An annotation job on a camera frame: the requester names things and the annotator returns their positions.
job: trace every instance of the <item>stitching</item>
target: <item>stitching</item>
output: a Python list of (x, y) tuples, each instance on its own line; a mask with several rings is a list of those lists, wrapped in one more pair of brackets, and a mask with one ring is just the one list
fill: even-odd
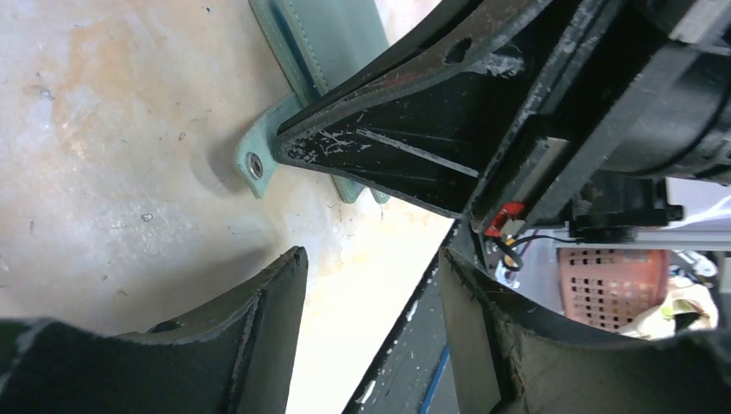
[(274, 22), (272, 21), (273, 19), (271, 19), (271, 17), (269, 17), (269, 11), (266, 10), (266, 6), (261, 4), (261, 2), (265, 2), (265, 1), (266, 0), (259, 0), (259, 6), (263, 10), (263, 13), (261, 14), (262, 15), (261, 18), (264, 19), (264, 21), (266, 22), (266, 25), (269, 26), (269, 29), (271, 30), (272, 34), (266, 35), (266, 33), (264, 33), (264, 35), (267, 38), (267, 40), (274, 41), (274, 43), (276, 43), (277, 46), (279, 46), (279, 50), (281, 51), (280, 54), (283, 55), (284, 60), (286, 60), (287, 64), (289, 65), (289, 68), (288, 68), (289, 72), (292, 72), (292, 74), (294, 74), (294, 76), (297, 78), (298, 83), (300, 85), (303, 85), (304, 77), (298, 70), (293, 69), (293, 68), (296, 68), (297, 65), (295, 64), (295, 62), (292, 59), (292, 57), (290, 56), (290, 54), (287, 53), (289, 48), (284, 47), (284, 45), (282, 44), (282, 41), (279, 39), (279, 36), (276, 35), (278, 29), (274, 27)]
[(292, 14), (294, 14), (295, 18), (297, 19), (297, 24), (299, 25), (299, 29), (302, 32), (302, 37), (304, 38), (305, 43), (307, 43), (307, 47), (309, 48), (309, 53), (312, 56), (312, 60), (315, 62), (315, 67), (317, 68), (317, 73), (320, 75), (320, 80), (322, 81), (322, 84), (325, 85), (325, 92), (330, 90), (330, 87), (328, 86), (328, 81), (325, 80), (325, 74), (322, 73), (322, 69), (320, 68), (320, 63), (317, 61), (317, 58), (315, 56), (315, 51), (312, 49), (312, 45), (309, 44), (309, 39), (307, 38), (307, 34), (304, 33), (304, 27), (302, 25), (302, 22), (299, 20), (299, 15), (297, 14), (297, 11), (295, 10), (294, 4), (292, 4), (292, 0), (287, 0), (287, 3), (290, 4), (290, 9), (292, 10)]

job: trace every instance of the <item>brown stain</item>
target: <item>brown stain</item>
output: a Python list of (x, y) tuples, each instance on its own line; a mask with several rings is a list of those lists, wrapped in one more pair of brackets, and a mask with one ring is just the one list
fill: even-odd
[[(133, 121), (132, 30), (124, 21), (101, 21), (75, 28), (69, 36), (68, 70), (53, 88), (52, 121), (64, 152), (78, 153), (78, 142), (92, 143), (95, 132), (108, 127), (108, 122)], [(98, 104), (78, 112), (73, 92), (82, 87), (91, 89)]]

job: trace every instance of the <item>black cable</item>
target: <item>black cable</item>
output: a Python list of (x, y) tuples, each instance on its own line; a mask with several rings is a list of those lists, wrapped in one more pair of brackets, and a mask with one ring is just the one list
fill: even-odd
[(529, 235), (526, 237), (523, 237), (521, 239), (517, 239), (513, 242), (513, 244), (508, 246), (508, 243), (503, 241), (500, 237), (491, 237), (490, 241), (495, 243), (497, 248), (500, 249), (505, 254), (505, 257), (510, 257), (510, 259), (513, 261), (514, 265), (510, 265), (505, 261), (505, 257), (503, 257), (503, 266), (505, 266), (506, 269), (510, 270), (511, 272), (520, 272), (520, 270), (523, 268), (523, 259), (518, 252), (516, 252), (514, 249), (518, 246), (522, 245), (523, 243), (528, 243), (533, 240), (539, 240), (539, 239), (550, 239), (555, 240), (557, 242), (562, 243), (577, 243), (579, 244), (580, 240), (566, 240), (566, 239), (560, 239), (558, 237), (553, 237), (552, 235)]

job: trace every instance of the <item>pink basket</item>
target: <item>pink basket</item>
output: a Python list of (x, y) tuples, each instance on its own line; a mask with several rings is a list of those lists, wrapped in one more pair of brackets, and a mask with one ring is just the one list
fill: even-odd
[(566, 317), (616, 332), (667, 293), (666, 250), (559, 249)]

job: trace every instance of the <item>stitched seam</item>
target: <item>stitched seam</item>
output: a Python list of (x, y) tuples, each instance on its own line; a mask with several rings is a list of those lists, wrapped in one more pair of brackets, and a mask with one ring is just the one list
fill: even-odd
[(307, 38), (307, 34), (304, 33), (304, 27), (302, 25), (302, 22), (300, 22), (300, 20), (299, 20), (299, 15), (295, 11), (295, 6), (294, 6), (294, 4), (292, 4), (292, 0), (287, 0), (287, 3), (290, 4), (290, 9), (292, 10), (292, 14), (297, 19), (297, 25), (299, 25), (299, 30), (300, 30), (300, 32), (302, 32), (302, 37), (303, 37), (305, 43), (307, 43), (307, 48), (309, 48), (309, 52), (312, 56), (312, 60), (315, 62), (315, 67), (317, 68), (317, 73), (320, 75), (320, 80), (322, 81), (322, 84), (325, 85), (325, 90), (329, 91), (330, 87), (328, 86), (328, 81), (325, 80), (325, 74), (322, 73), (322, 69), (320, 68), (320, 63), (317, 61), (317, 57), (315, 56), (315, 50), (312, 49), (312, 45), (309, 44), (309, 39)]
[(275, 35), (277, 28), (274, 27), (274, 23), (272, 21), (273, 19), (271, 19), (269, 17), (269, 12), (264, 11), (262, 18), (265, 20), (266, 25), (269, 26), (269, 29), (272, 31), (272, 34), (270, 36), (267, 36), (266, 33), (264, 33), (265, 37), (267, 39), (274, 40), (274, 43), (276, 43), (277, 46), (279, 46), (279, 49), (282, 51), (281, 54), (283, 55), (284, 60), (286, 60), (287, 64), (290, 66), (290, 68), (289, 68), (290, 72), (292, 72), (294, 74), (294, 76), (297, 78), (298, 83), (300, 85), (303, 85), (304, 77), (302, 76), (302, 74), (299, 71), (292, 69), (292, 68), (296, 68), (297, 65), (295, 64), (294, 60), (291, 58), (290, 54), (286, 52), (288, 50), (288, 47), (284, 47), (281, 40), (279, 39), (279, 36)]

